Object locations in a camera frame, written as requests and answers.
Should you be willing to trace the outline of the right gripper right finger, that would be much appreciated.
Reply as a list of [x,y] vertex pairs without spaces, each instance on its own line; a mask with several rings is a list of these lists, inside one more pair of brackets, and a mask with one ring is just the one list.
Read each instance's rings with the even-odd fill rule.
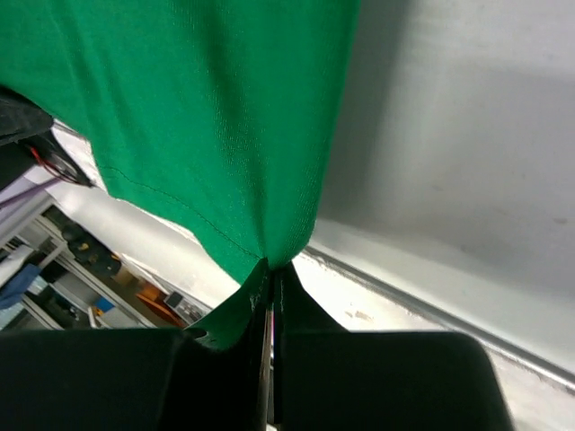
[[511,430],[491,360],[445,330],[349,331],[272,273],[274,419],[282,430]]

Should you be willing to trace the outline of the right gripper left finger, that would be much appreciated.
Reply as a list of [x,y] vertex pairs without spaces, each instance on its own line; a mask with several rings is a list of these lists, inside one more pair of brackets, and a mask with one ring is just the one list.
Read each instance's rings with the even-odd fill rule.
[[4,430],[262,430],[271,272],[187,329],[1,335]]

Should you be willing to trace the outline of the green t shirt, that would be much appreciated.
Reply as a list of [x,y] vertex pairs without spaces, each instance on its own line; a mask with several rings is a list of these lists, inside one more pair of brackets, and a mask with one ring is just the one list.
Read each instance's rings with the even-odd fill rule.
[[4,1],[1,83],[231,278],[314,230],[356,1]]

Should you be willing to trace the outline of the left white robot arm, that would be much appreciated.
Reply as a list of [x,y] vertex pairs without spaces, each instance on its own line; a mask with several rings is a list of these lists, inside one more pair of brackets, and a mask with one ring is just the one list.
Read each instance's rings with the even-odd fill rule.
[[54,119],[20,94],[1,87],[1,190],[4,190],[34,162],[23,141],[51,129]]

